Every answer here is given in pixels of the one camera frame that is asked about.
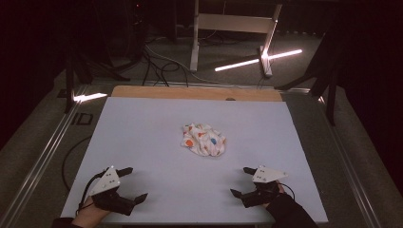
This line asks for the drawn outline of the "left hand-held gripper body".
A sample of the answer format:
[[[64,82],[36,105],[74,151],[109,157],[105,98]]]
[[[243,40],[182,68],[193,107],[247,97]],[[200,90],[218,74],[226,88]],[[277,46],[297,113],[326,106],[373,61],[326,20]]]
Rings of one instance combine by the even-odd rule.
[[[120,187],[120,178],[114,166],[108,167],[100,175],[100,180],[89,191],[96,207],[129,216],[136,205],[134,199],[121,197],[117,190]]]

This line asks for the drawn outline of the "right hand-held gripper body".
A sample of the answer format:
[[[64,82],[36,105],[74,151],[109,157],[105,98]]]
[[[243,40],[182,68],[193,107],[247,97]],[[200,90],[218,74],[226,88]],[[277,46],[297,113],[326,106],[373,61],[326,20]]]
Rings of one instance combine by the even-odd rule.
[[[286,172],[278,171],[269,167],[260,166],[255,175],[252,176],[252,183],[256,189],[250,193],[242,194],[240,198],[246,208],[269,203],[278,194],[277,181],[288,176]]]

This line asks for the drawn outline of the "white fruit print baby garment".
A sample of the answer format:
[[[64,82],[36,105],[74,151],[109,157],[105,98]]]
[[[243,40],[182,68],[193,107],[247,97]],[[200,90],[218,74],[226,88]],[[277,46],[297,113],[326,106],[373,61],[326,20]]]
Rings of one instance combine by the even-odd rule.
[[[218,157],[225,152],[226,138],[209,124],[186,124],[182,127],[182,143],[202,157]]]

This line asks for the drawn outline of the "person's right hand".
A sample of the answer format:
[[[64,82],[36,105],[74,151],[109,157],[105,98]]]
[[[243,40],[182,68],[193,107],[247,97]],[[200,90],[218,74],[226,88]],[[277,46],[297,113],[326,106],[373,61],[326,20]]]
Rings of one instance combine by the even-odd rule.
[[[282,187],[282,185],[281,185],[281,183],[277,180],[277,184],[278,184],[278,191],[280,192],[280,193],[284,193],[285,191],[284,191],[284,188]],[[267,206],[269,205],[270,203],[264,203],[264,204],[262,204],[262,207],[263,208],[267,208]]]

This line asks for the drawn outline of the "person's left hand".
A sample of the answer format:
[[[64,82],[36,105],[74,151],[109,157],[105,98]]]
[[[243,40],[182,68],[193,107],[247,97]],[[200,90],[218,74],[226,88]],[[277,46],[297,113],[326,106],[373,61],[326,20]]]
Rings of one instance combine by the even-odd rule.
[[[72,224],[81,228],[95,228],[109,214],[109,211],[96,207],[92,197],[88,197],[84,209],[79,211]]]

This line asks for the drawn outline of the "pale grey table mat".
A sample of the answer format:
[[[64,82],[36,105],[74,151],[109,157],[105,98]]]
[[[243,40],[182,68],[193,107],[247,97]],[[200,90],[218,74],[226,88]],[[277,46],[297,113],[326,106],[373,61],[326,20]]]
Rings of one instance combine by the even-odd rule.
[[[209,124],[226,139],[219,157],[198,156],[181,145],[186,124]],[[263,224],[261,207],[246,208],[233,190],[253,190],[244,168],[260,165],[285,172],[297,202],[316,222],[327,221],[311,169],[284,102],[113,98],[93,133],[63,216],[72,217],[87,182],[110,165],[130,167],[119,194],[146,201],[115,224]]]

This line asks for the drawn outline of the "black metal stand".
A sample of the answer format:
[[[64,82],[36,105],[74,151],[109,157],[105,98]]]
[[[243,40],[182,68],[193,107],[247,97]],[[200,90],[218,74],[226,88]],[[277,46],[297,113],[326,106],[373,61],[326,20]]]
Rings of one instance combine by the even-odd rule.
[[[83,84],[91,84],[93,75],[91,68],[100,71],[102,75],[110,77],[117,81],[127,81],[127,78],[120,76],[112,69],[103,66],[100,62],[95,61],[90,55],[87,55],[80,46],[78,33],[80,26],[85,22],[90,8],[93,7],[94,0],[75,0],[80,6],[72,8],[72,13],[67,21],[70,25],[70,31],[65,35],[64,48],[66,55],[66,108],[68,113],[76,104],[74,101],[74,76],[77,75]]]
[[[319,98],[325,90],[328,90],[325,114],[331,125],[335,125],[334,110],[336,102],[338,44],[338,36],[331,29],[326,31],[303,75],[290,83],[276,86],[278,90],[289,90],[305,81],[316,78],[309,93],[312,97]]]

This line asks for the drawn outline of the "metal floor rail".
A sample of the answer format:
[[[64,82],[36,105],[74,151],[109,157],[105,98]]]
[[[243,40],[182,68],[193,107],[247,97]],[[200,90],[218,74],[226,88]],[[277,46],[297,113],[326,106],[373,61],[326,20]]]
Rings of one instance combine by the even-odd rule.
[[[0,150],[0,228],[49,228],[62,214],[91,133],[63,93],[53,88]]]
[[[337,155],[339,157],[340,165],[343,169],[343,172],[345,173],[347,182],[350,185],[350,188],[355,197],[356,204],[359,207],[359,210],[365,220],[367,227],[368,228],[382,228],[380,221],[378,219],[378,216],[375,213],[374,208],[368,198],[367,192],[364,189],[364,187],[353,167],[353,164],[348,156],[346,148],[343,145],[338,133],[336,132],[336,128],[330,124],[330,121],[328,120],[328,118],[326,116],[325,111],[327,108],[327,106],[326,106],[327,103],[324,101],[324,99],[321,96],[314,97],[314,101],[317,103],[322,117],[327,122],[326,123],[327,128],[329,129],[332,139],[336,144],[336,151],[337,151]]]

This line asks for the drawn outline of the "white desk frame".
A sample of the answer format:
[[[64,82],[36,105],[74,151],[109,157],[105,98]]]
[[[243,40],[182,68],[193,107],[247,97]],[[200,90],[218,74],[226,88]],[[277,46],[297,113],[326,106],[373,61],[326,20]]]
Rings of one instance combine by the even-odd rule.
[[[259,48],[259,57],[256,60],[262,66],[263,75],[272,77],[272,67],[270,65],[271,56],[269,47],[271,45],[278,18],[282,9],[282,4],[275,4],[271,17],[254,17],[243,15],[225,15],[200,12],[200,0],[195,0],[194,6],[194,32],[193,46],[190,59],[190,71],[198,70],[199,61],[199,30],[210,29],[219,31],[251,32],[265,34],[264,45]]]

